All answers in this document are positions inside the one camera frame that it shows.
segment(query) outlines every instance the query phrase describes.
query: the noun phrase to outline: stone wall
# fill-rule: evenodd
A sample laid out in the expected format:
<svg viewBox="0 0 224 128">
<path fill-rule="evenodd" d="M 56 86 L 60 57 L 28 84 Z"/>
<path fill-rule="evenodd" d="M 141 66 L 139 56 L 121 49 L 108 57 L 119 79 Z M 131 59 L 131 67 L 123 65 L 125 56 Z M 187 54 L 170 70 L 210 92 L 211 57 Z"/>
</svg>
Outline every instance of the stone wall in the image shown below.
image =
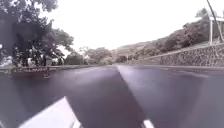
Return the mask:
<svg viewBox="0 0 224 128">
<path fill-rule="evenodd" d="M 208 45 L 191 50 L 129 61 L 129 64 L 170 66 L 224 66 L 224 44 Z"/>
</svg>

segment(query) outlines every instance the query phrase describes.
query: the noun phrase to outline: foliage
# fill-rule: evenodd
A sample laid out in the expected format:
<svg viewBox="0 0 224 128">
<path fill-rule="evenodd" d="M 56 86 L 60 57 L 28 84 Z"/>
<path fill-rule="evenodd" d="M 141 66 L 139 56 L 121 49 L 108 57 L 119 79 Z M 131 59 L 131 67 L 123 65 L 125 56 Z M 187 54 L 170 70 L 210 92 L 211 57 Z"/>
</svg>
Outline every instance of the foliage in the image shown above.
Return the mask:
<svg viewBox="0 0 224 128">
<path fill-rule="evenodd" d="M 89 57 L 90 64 L 99 64 L 102 59 L 112 57 L 106 48 L 88 49 L 84 54 Z"/>
<path fill-rule="evenodd" d="M 116 62 L 117 63 L 124 63 L 124 62 L 126 62 L 127 61 L 127 57 L 126 56 L 118 56 L 117 58 L 116 58 Z"/>
<path fill-rule="evenodd" d="M 77 52 L 72 52 L 65 59 L 65 64 L 66 65 L 81 65 L 81 64 L 85 64 L 85 61 L 82 55 L 78 54 Z"/>
<path fill-rule="evenodd" d="M 12 24 L 14 35 L 18 38 L 16 44 L 10 44 L 11 48 L 6 48 L 14 60 L 22 60 L 27 65 L 28 57 L 34 57 L 33 59 L 38 60 L 41 54 L 54 56 L 56 50 L 52 50 L 51 44 L 43 40 L 51 31 L 53 21 L 48 22 L 46 17 L 40 18 L 40 13 L 44 11 L 50 12 L 56 7 L 57 0 L 0 1 L 0 17 Z"/>
</svg>

